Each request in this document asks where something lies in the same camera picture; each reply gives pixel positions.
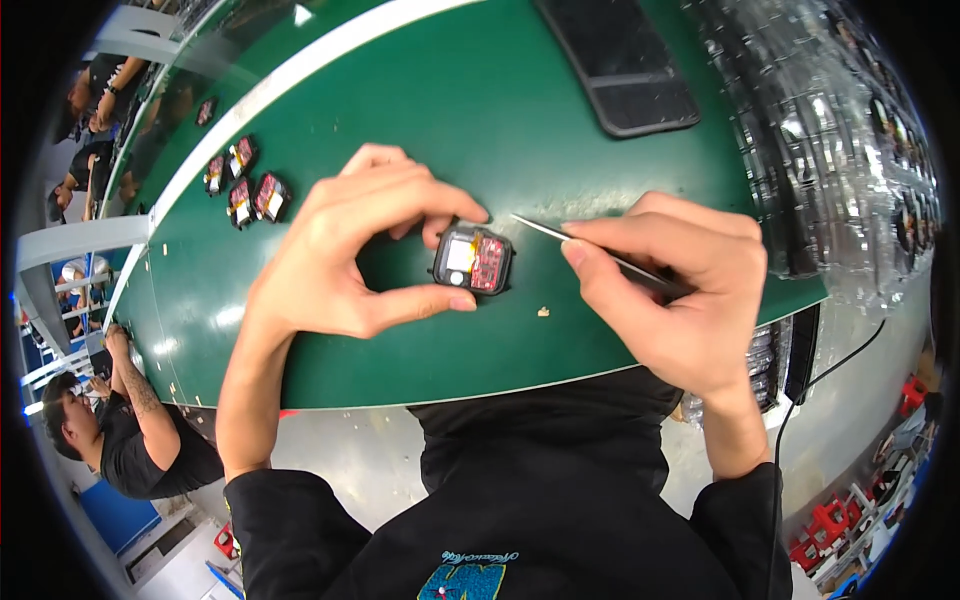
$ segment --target factory floor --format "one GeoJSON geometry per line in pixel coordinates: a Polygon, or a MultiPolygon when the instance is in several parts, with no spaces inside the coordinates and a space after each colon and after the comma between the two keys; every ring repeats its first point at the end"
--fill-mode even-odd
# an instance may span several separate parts
{"type": "MultiPolygon", "coordinates": [[[[834,480],[842,480],[891,426],[900,387],[916,369],[928,329],[928,286],[927,278],[916,281],[879,337],[812,388],[790,419],[780,456],[785,518],[803,522],[804,516],[796,513],[834,480]]],[[[826,300],[813,376],[863,344],[878,323],[877,316],[826,300]]],[[[771,446],[778,430],[768,432],[771,446]]],[[[703,434],[668,419],[662,437],[670,464],[663,499],[689,516],[697,493],[711,480],[703,434]]],[[[426,496],[420,482],[422,449],[420,425],[403,408],[304,411],[280,421],[273,465],[321,475],[348,512],[374,530],[426,496]]],[[[191,498],[226,519],[222,489],[223,482],[213,484],[191,498]]]]}

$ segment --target tattoo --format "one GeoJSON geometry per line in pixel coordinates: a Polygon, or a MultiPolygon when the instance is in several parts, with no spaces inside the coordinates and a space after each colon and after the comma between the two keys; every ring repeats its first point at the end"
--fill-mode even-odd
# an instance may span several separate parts
{"type": "Polygon", "coordinates": [[[137,420],[151,411],[162,408],[160,399],[156,397],[156,392],[154,392],[154,387],[140,374],[140,371],[131,361],[114,361],[114,367],[119,368],[120,376],[123,378],[124,385],[127,386],[127,392],[130,394],[130,404],[133,405],[133,412],[136,414],[137,420]]]}

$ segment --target battery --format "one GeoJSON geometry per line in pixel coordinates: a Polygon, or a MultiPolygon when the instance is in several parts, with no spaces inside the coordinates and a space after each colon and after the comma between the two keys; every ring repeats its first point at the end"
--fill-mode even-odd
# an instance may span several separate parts
{"type": "Polygon", "coordinates": [[[206,164],[204,189],[211,198],[223,192],[229,184],[229,171],[224,168],[226,164],[227,156],[223,154],[216,155],[206,164]]]}
{"type": "Polygon", "coordinates": [[[246,176],[240,176],[233,187],[230,188],[227,215],[230,217],[230,224],[239,230],[243,230],[243,227],[249,225],[256,218],[250,193],[251,189],[252,183],[250,178],[246,176]]]}
{"type": "Polygon", "coordinates": [[[217,109],[217,97],[212,96],[204,100],[197,111],[197,120],[194,124],[197,127],[206,127],[213,120],[213,113],[217,109]]]}
{"type": "Polygon", "coordinates": [[[484,228],[451,227],[440,238],[431,273],[441,285],[496,296],[508,287],[513,255],[513,246],[504,237],[484,228]]]}
{"type": "Polygon", "coordinates": [[[274,173],[267,171],[260,177],[255,198],[253,206],[256,208],[257,216],[270,223],[276,223],[283,218],[292,195],[286,183],[274,173]]]}
{"type": "Polygon", "coordinates": [[[256,144],[253,142],[253,136],[247,134],[227,148],[227,154],[229,155],[230,172],[233,174],[233,178],[236,179],[250,172],[259,152],[257,151],[256,144]]]}

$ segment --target hand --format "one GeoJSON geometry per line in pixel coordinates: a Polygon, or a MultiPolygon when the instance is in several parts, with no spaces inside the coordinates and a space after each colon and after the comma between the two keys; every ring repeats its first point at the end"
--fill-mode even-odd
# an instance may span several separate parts
{"type": "Polygon", "coordinates": [[[118,324],[112,324],[107,328],[107,336],[104,341],[107,346],[107,352],[117,360],[119,357],[130,357],[130,342],[127,341],[127,333],[118,324]]]}
{"type": "Polygon", "coordinates": [[[100,378],[99,375],[95,375],[90,378],[90,387],[92,387],[93,391],[102,397],[110,396],[110,386],[107,385],[107,382],[100,378]]]}
{"type": "Polygon", "coordinates": [[[649,192],[623,217],[564,230],[581,238],[562,246],[581,296],[640,364],[715,409],[730,398],[753,397],[746,353],[767,256],[753,219],[649,192]],[[640,263],[669,265],[698,291],[660,306],[594,244],[640,263]]]}
{"type": "Polygon", "coordinates": [[[100,102],[97,104],[96,116],[99,131],[105,132],[108,129],[110,115],[113,113],[113,107],[116,103],[117,97],[113,95],[113,92],[104,91],[104,95],[100,97],[100,102]]]}
{"type": "Polygon", "coordinates": [[[475,310],[467,290],[434,283],[377,294],[356,266],[374,234],[388,230],[399,239],[424,218],[423,244],[436,250],[438,234],[454,216],[476,223],[488,218],[466,192],[433,179],[399,148],[363,146],[340,175],[310,190],[251,287],[245,321],[283,337],[314,331],[371,338],[448,308],[475,310]]]}

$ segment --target tattooed arm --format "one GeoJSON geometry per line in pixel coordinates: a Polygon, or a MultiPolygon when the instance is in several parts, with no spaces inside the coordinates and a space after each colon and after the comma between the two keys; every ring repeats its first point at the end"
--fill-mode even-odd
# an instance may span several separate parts
{"type": "Polygon", "coordinates": [[[127,335],[119,325],[107,330],[107,350],[113,358],[113,377],[120,377],[133,406],[133,413],[143,432],[143,444],[154,464],[167,470],[180,454],[180,434],[154,388],[130,360],[127,335]]]}

